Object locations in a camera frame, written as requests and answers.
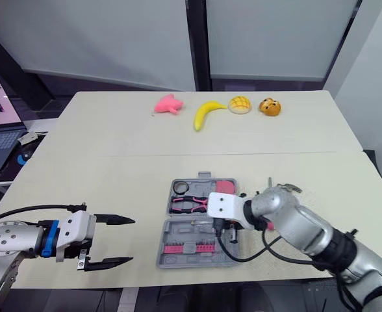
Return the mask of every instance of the white table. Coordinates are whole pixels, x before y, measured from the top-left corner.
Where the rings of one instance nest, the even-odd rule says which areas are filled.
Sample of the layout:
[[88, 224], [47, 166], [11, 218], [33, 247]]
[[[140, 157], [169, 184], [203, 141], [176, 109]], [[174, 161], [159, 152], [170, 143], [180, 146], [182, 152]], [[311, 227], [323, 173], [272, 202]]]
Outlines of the white table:
[[[63, 263], [55, 263], [53, 258], [28, 259], [19, 268], [15, 287], [141, 287], [328, 276], [267, 253], [232, 268], [157, 268], [170, 183], [175, 178], [196, 177], [201, 170], [210, 170], [214, 177], [234, 177], [240, 191], [247, 194], [262, 191], [269, 176], [275, 183], [293, 183], [304, 190], [299, 197], [306, 206], [341, 231], [357, 228], [357, 238], [382, 256], [382, 180], [364, 153], [100, 156], [82, 157], [77, 162], [35, 157], [28, 164], [5, 194], [0, 213], [27, 205], [85, 201], [90, 213], [114, 213], [136, 220], [124, 226], [98, 224], [90, 251], [92, 260], [134, 259], [111, 270], [86, 273], [76, 271], [76, 259]], [[35, 222], [67, 215], [61, 210], [34, 211], [16, 218]], [[241, 233], [239, 242], [244, 255], [262, 248], [260, 233], [254, 231]], [[284, 242], [274, 248], [289, 257], [303, 257]]]
[[[23, 124], [25, 125], [27, 130], [31, 132], [48, 132], [53, 128], [56, 122], [57, 118], [49, 118], [39, 120], [25, 120]], [[12, 181], [0, 182], [0, 192], [5, 193], [5, 187], [8, 187], [11, 184]]]
[[[177, 116], [153, 113], [167, 92], [79, 92], [36, 155], [225, 155], [361, 151], [362, 147], [327, 91], [174, 92], [184, 102]], [[204, 102], [225, 105], [237, 95], [252, 102], [245, 115], [212, 111], [200, 132], [194, 115]], [[268, 96], [278, 99], [276, 117], [259, 112]]]
[[[233, 177], [240, 191], [254, 194], [276, 183], [293, 183], [302, 202], [341, 231], [358, 228], [358, 238], [382, 256], [382, 179], [327, 92], [248, 92], [252, 102], [272, 96], [282, 115], [267, 118], [253, 109], [239, 116], [212, 112], [200, 133], [192, 129], [197, 106], [230, 92], [188, 93], [178, 116], [153, 114], [162, 92], [81, 92], [40, 144], [0, 203], [0, 213], [37, 204], [86, 201], [91, 213], [116, 213], [136, 220], [126, 226], [98, 224], [91, 255], [133, 256], [108, 271], [80, 273], [76, 261], [25, 260], [15, 287], [102, 288], [280, 280], [328, 276], [309, 266], [264, 254], [232, 268], [163, 270], [155, 265], [172, 179]], [[19, 216], [38, 221], [63, 211]], [[240, 236], [243, 255], [262, 248], [259, 233]], [[275, 249], [303, 257], [284, 242]]]

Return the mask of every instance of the yellow banana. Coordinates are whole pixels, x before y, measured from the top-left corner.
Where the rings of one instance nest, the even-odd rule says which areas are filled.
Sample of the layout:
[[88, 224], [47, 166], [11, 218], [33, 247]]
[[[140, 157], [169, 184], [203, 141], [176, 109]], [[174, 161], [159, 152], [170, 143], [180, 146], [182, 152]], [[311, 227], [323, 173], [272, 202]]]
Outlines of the yellow banana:
[[205, 115], [213, 111], [214, 109], [227, 109], [227, 106], [222, 105], [215, 101], [205, 102], [200, 106], [196, 112], [196, 117], [194, 119], [194, 129], [200, 131], [204, 124]]

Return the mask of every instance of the pliers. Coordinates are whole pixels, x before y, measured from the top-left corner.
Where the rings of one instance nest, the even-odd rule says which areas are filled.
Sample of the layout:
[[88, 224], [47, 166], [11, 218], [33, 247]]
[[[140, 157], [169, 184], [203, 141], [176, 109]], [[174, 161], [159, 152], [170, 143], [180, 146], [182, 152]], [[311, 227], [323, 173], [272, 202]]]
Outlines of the pliers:
[[172, 203], [181, 203], [181, 202], [193, 202], [198, 203], [198, 206], [188, 209], [180, 209], [176, 207], [171, 207], [171, 213], [206, 213], [207, 212], [207, 203], [209, 199], [207, 197], [195, 197], [195, 196], [182, 196], [182, 197], [171, 197]]

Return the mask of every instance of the toolbox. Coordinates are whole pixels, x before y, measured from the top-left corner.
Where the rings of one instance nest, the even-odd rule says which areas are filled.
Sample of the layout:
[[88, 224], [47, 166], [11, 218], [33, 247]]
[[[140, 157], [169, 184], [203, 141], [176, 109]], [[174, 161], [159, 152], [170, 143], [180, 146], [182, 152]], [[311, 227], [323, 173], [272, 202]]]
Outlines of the toolbox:
[[[207, 216], [211, 192], [236, 194], [234, 179], [215, 179], [210, 172], [199, 172], [197, 179], [175, 179], [171, 183], [165, 221], [160, 239], [159, 268], [229, 267], [235, 262], [221, 249]], [[224, 244], [238, 256], [237, 245], [230, 242], [231, 230], [223, 233]]]

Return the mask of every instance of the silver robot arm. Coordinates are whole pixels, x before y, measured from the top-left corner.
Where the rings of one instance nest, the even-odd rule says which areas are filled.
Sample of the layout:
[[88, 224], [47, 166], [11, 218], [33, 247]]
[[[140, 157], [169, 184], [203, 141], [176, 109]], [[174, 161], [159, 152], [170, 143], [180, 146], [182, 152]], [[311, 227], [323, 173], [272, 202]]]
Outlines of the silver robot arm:
[[90, 214], [84, 211], [85, 205], [65, 207], [70, 211], [74, 211], [74, 207], [80, 207], [80, 210], [62, 220], [44, 220], [37, 224], [0, 222], [0, 305], [15, 282], [18, 267], [24, 259], [55, 257], [56, 262], [63, 262], [66, 258], [78, 257], [77, 270], [84, 271], [104, 270], [132, 259], [106, 258], [91, 263], [88, 252], [96, 223], [119, 225], [134, 223], [134, 220], [116, 214]]
[[211, 193], [208, 215], [237, 221], [244, 229], [260, 229], [259, 221], [274, 228], [293, 247], [312, 260], [327, 263], [342, 280], [363, 311], [382, 311], [382, 258], [354, 238], [356, 231], [341, 233], [310, 209], [302, 206], [292, 191], [294, 185], [269, 187], [252, 199]]

